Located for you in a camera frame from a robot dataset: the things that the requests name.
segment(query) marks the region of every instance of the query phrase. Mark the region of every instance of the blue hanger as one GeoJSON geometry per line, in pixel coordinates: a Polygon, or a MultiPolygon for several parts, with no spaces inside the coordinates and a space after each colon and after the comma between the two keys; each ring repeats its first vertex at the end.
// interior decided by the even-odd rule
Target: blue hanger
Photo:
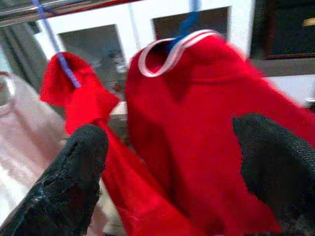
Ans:
{"type": "Polygon", "coordinates": [[[32,0],[33,4],[36,6],[37,8],[37,12],[40,16],[40,18],[43,20],[44,22],[44,25],[45,25],[45,28],[47,30],[47,33],[48,33],[48,36],[50,38],[50,41],[52,42],[53,44],[53,47],[57,53],[57,57],[58,57],[58,60],[59,60],[59,63],[60,63],[60,66],[61,68],[63,69],[64,73],[68,76],[68,78],[72,81],[73,85],[76,87],[76,88],[79,88],[81,86],[81,84],[79,83],[79,81],[76,79],[76,77],[74,76],[72,70],[70,69],[69,65],[68,65],[68,62],[66,61],[65,57],[63,56],[63,54],[60,52],[60,48],[58,46],[58,43],[55,39],[55,36],[54,36],[54,33],[46,19],[46,16],[45,16],[45,11],[50,11],[52,12],[51,10],[49,9],[46,9],[44,8],[38,0],[32,0]]]}
{"type": "Polygon", "coordinates": [[[191,0],[191,13],[188,17],[187,20],[183,21],[181,23],[181,32],[178,37],[176,37],[169,45],[168,45],[168,50],[171,51],[172,48],[175,46],[176,43],[178,43],[180,40],[185,38],[189,34],[189,29],[192,25],[196,24],[200,12],[199,12],[199,7],[200,7],[200,0],[191,0]]]}

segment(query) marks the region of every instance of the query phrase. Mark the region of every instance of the black glove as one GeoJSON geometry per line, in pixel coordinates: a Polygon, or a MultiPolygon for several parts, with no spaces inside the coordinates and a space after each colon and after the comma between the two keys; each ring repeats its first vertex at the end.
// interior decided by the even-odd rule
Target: black glove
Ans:
{"type": "Polygon", "coordinates": [[[82,236],[99,199],[107,136],[87,125],[69,138],[22,202],[0,227],[0,236],[82,236]]]}
{"type": "Polygon", "coordinates": [[[267,204],[287,236],[315,235],[315,151],[261,115],[233,119],[248,190],[267,204]]]}

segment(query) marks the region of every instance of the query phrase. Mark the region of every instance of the gray curtain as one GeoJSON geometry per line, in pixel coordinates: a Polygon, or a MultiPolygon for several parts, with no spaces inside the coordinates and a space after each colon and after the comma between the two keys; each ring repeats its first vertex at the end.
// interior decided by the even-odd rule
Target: gray curtain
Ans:
{"type": "MultiPolygon", "coordinates": [[[[12,0],[0,0],[0,8],[13,6],[14,3],[12,0]]],[[[47,60],[33,35],[34,31],[28,23],[2,27],[0,44],[13,73],[40,91],[47,60]]]]}

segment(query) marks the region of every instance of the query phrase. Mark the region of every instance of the metal rod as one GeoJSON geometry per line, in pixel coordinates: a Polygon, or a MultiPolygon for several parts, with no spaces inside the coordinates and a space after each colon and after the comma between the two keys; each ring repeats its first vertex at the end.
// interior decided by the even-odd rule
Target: metal rod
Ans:
{"type": "MultiPolygon", "coordinates": [[[[71,14],[132,1],[136,0],[47,0],[41,3],[45,9],[54,12],[54,14],[47,13],[47,17],[52,17],[55,14],[71,14]]],[[[36,6],[33,4],[8,7],[0,10],[0,27],[36,20],[39,20],[39,16],[36,12],[36,6]]]]}

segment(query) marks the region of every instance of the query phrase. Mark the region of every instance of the red cloth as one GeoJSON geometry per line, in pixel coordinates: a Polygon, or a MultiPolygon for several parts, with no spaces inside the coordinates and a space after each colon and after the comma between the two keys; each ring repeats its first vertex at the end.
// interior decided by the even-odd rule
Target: red cloth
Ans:
{"type": "Polygon", "coordinates": [[[41,100],[65,107],[65,129],[72,134],[91,123],[108,136],[102,175],[129,236],[205,236],[166,200],[166,193],[143,162],[107,127],[119,102],[100,83],[90,65],[70,53],[64,56],[82,85],[75,89],[54,56],[48,64],[41,100]]]}
{"type": "Polygon", "coordinates": [[[126,98],[135,150],[206,235],[281,231],[242,180],[232,118],[262,114],[315,147],[314,116],[210,31],[189,35],[168,57],[163,43],[149,45],[130,65],[126,98]]]}

